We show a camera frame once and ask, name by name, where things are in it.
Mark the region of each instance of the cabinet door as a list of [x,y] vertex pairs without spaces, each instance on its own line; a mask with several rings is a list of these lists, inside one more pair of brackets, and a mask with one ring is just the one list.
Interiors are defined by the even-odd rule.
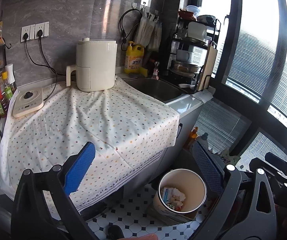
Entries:
[[123,194],[124,198],[129,197],[136,189],[143,187],[153,179],[153,175],[155,174],[155,171],[158,168],[165,151],[166,149],[163,150],[160,158],[157,161],[152,163],[147,168],[144,168],[139,172],[139,174],[137,174],[134,178],[125,184]]
[[180,130],[180,127],[178,128],[178,134],[176,143],[172,147],[168,147],[166,149],[166,152],[164,156],[162,157],[160,164],[154,174],[154,178],[159,176],[162,172],[164,172],[166,169],[168,169],[171,164],[176,159],[177,155],[181,151],[184,143],[186,142],[189,133],[191,132],[193,125],[196,123],[196,120],[200,114],[202,107],[198,107],[196,110],[192,111],[191,113],[187,114],[183,118],[179,120],[179,125],[182,125],[182,128]]

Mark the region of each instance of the kitchen sink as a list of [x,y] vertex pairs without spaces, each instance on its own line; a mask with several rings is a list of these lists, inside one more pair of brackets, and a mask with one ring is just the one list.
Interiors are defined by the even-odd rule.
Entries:
[[125,80],[125,82],[136,90],[164,103],[171,102],[187,94],[184,90],[160,79],[137,78]]

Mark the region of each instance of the cabinet handle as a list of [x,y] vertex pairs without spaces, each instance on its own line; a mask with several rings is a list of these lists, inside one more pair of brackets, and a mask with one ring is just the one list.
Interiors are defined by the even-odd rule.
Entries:
[[181,130],[182,130],[182,123],[179,123],[179,126],[180,126],[180,131],[179,131],[179,133],[178,133],[178,135],[177,135],[176,139],[179,137],[179,134],[181,133]]

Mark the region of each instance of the tiled floor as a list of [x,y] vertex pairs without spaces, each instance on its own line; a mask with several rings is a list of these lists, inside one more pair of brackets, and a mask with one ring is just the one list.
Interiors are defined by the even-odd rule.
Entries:
[[208,213],[207,207],[210,203],[206,201],[192,222],[167,226],[145,213],[155,193],[156,191],[148,184],[131,198],[123,199],[108,212],[89,220],[88,225],[100,240],[107,238],[109,225],[120,226],[125,237],[155,233],[159,240],[184,240],[192,235]]

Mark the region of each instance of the power cord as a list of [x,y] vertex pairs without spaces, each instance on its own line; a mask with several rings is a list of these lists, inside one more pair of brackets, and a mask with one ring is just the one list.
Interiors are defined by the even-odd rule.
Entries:
[[[37,32],[37,36],[39,37],[40,50],[41,50],[42,57],[44,58],[45,62],[47,63],[47,67],[50,68],[53,73],[56,73],[56,71],[55,71],[53,68],[50,67],[50,65],[49,65],[49,63],[48,63],[48,61],[47,61],[47,59],[45,58],[45,54],[44,54],[44,52],[43,52],[42,43],[41,43],[41,36],[42,36],[42,34],[43,34],[42,30],[39,30],[39,31]],[[58,75],[58,76],[65,76],[66,74],[57,73],[57,75]]]
[[23,35],[23,39],[24,39],[24,43],[25,43],[25,46],[26,46],[27,54],[28,54],[28,56],[29,56],[31,62],[32,62],[33,64],[37,65],[37,66],[50,68],[51,71],[56,74],[56,83],[54,84],[53,90],[51,91],[50,95],[48,95],[48,96],[44,99],[44,101],[46,101],[46,100],[53,94],[54,90],[56,89],[57,82],[58,82],[58,74],[57,74],[57,72],[56,72],[56,70],[55,70],[54,68],[50,67],[50,65],[48,64],[48,62],[47,62],[48,66],[46,66],[46,65],[42,65],[42,64],[37,64],[37,63],[35,63],[35,62],[32,60],[32,58],[31,58],[31,56],[30,56],[30,54],[29,54],[29,51],[28,51],[28,47],[27,47],[27,38],[28,38],[28,37],[29,37],[28,33],[25,33],[25,34]]
[[141,15],[141,16],[140,16],[140,20],[141,20],[141,17],[142,17],[142,13],[141,13],[141,11],[139,11],[138,9],[130,9],[130,10],[127,10],[127,11],[120,17],[120,20],[119,20],[119,28],[120,28],[121,35],[122,35],[122,43],[121,43],[121,50],[122,50],[122,51],[126,51],[126,49],[124,50],[124,49],[122,48],[122,45],[127,43],[127,38],[128,38],[128,36],[130,35],[130,33],[132,32],[132,30],[133,30],[134,28],[136,28],[136,29],[135,29],[135,31],[134,31],[133,33],[136,32],[136,30],[137,30],[137,28],[138,28],[138,25],[139,25],[139,23],[140,23],[140,21],[139,21],[135,26],[132,27],[132,29],[129,31],[128,35],[126,34],[125,28],[123,27],[123,19],[124,19],[124,17],[125,17],[126,14],[128,14],[129,12],[132,12],[132,11],[138,11],[138,12],[140,13],[140,15]]

